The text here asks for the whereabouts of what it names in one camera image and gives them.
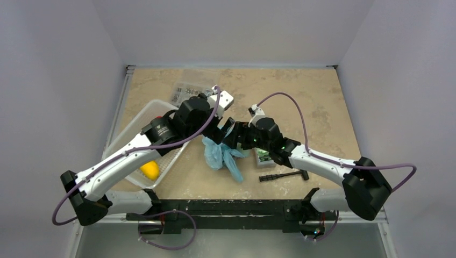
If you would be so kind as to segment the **blue plastic bag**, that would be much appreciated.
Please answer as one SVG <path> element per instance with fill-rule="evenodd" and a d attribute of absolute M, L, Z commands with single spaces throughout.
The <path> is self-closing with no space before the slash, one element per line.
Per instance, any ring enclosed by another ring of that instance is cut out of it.
<path fill-rule="evenodd" d="M 235 181 L 244 181 L 236 160 L 248 157 L 250 150 L 243 150 L 240 146 L 232 149 L 224 143 L 217 144 L 208 137 L 203 137 L 202 143 L 204 145 L 205 161 L 211 169 L 220 170 L 227 168 Z"/>

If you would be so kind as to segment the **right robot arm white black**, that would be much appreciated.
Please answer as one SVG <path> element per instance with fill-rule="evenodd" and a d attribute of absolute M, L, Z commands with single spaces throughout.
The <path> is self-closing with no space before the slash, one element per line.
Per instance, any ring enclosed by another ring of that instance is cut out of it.
<path fill-rule="evenodd" d="M 338 159 L 307 149 L 305 144 L 284 137 L 272 118 L 261 118 L 254 125 L 229 118 L 223 143 L 242 149 L 259 148 L 269 153 L 280 166 L 306 170 L 340 186 L 340 189 L 316 190 L 303 202 L 302 212 L 310 219 L 328 210 L 350 210 L 372 221 L 392 193 L 392 188 L 371 159 Z"/>

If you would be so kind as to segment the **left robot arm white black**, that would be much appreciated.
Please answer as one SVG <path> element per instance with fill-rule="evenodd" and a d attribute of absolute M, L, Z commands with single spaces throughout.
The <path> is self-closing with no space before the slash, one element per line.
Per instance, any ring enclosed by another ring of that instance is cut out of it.
<path fill-rule="evenodd" d="M 152 119 L 124 147 L 102 162 L 75 173 L 65 171 L 60 180 L 66 191 L 75 219 L 82 226 L 92 225 L 109 214 L 136 213 L 148 220 L 157 218 L 160 205 L 151 190 L 138 192 L 111 191 L 111 188 L 142 165 L 182 147 L 198 135 L 221 143 L 229 123 L 218 124 L 223 113 L 233 104 L 227 92 L 220 96 L 190 97 L 161 116 Z"/>

